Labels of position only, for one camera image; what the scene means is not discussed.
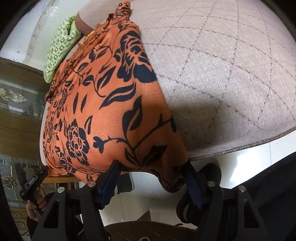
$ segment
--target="decorative glass pane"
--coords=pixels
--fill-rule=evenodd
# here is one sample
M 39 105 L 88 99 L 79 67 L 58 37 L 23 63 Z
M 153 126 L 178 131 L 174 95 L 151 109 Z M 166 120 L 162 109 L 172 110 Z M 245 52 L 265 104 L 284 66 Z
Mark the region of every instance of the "decorative glass pane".
M 42 118 L 44 94 L 17 81 L 0 79 L 0 109 L 19 115 Z

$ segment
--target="orange cloth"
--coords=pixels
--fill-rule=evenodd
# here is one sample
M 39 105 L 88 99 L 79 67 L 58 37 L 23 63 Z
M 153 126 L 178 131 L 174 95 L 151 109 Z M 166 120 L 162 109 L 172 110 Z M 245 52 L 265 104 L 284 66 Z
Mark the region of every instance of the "orange cloth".
M 123 172 L 152 173 L 174 192 L 186 150 L 130 13 L 120 3 L 59 66 L 46 95 L 49 175 L 87 183 L 119 160 Z

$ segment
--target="gray carpet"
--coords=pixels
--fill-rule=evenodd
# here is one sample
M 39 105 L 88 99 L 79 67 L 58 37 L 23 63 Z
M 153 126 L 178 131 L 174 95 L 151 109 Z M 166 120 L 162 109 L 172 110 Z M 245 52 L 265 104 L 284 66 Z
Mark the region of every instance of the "gray carpet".
M 295 129 L 296 43 L 260 0 L 134 0 L 130 20 L 190 158 Z

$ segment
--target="skin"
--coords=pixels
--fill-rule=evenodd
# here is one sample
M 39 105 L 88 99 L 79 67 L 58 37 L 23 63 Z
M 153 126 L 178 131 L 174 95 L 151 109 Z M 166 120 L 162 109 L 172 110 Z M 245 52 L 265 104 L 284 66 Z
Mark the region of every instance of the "skin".
M 44 212 L 44 210 L 46 209 L 46 206 L 47 206 L 47 202 L 45 201 L 44 197 L 39 197 L 39 199 L 37 200 L 37 204 L 39 205 L 39 208 L 42 210 L 42 212 Z M 33 219 L 36 222 L 39 222 L 39 218 L 37 217 L 37 215 L 33 211 L 36 209 L 37 209 L 37 207 L 30 201 L 26 205 L 26 210 L 29 215 L 29 218 Z

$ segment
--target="black metal frame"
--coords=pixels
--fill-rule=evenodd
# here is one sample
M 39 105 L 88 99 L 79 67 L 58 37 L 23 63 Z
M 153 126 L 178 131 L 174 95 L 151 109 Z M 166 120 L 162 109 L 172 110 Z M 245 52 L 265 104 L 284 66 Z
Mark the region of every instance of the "black metal frame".
M 76 215 L 83 217 L 86 240 L 108 241 L 99 209 L 103 209 L 114 195 L 120 175 L 120 163 L 113 161 L 110 169 L 102 173 L 96 182 L 83 188 L 58 190 L 52 197 L 32 241 L 76 241 L 80 231 Z M 183 167 L 193 203 L 198 203 L 197 215 L 203 213 L 194 241 L 268 241 L 264 222 L 249 193 L 243 186 L 235 189 L 221 188 L 208 182 L 193 169 L 190 162 Z

